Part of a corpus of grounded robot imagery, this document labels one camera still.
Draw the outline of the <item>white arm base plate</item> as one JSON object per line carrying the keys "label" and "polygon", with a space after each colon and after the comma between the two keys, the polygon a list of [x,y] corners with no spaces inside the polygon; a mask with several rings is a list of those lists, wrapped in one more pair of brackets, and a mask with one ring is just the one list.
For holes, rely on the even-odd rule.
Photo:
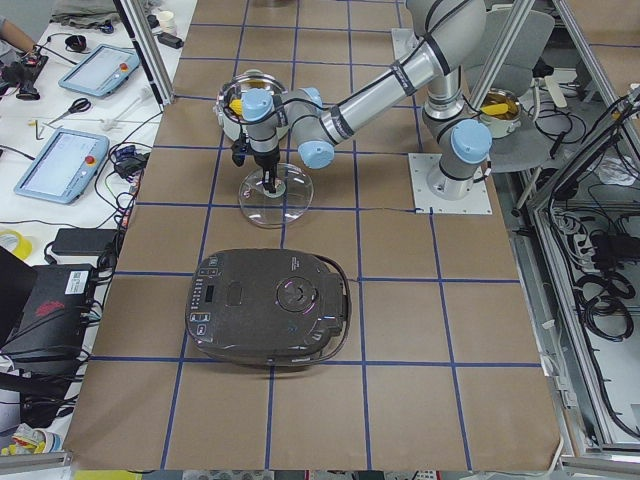
{"label": "white arm base plate", "polygon": [[440,154],[409,153],[414,209],[424,214],[491,215],[481,168],[471,179],[452,180],[440,169]]}

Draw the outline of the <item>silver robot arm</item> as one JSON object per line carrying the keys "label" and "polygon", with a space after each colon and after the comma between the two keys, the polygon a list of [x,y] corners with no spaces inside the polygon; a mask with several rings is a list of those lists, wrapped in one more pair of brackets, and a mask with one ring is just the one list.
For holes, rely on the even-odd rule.
{"label": "silver robot arm", "polygon": [[320,169],[334,159],[335,148],[363,126],[410,97],[428,89],[424,122],[441,150],[430,189],[450,199],[456,188],[472,183],[476,169],[492,146],[482,122],[467,118],[460,88],[461,65],[481,39],[486,10],[482,1],[408,1],[416,46],[348,98],[324,107],[315,88],[275,95],[251,88],[241,96],[244,124],[232,146],[242,165],[250,155],[263,170],[263,185],[276,191],[280,161],[278,131],[289,131],[303,163]]}

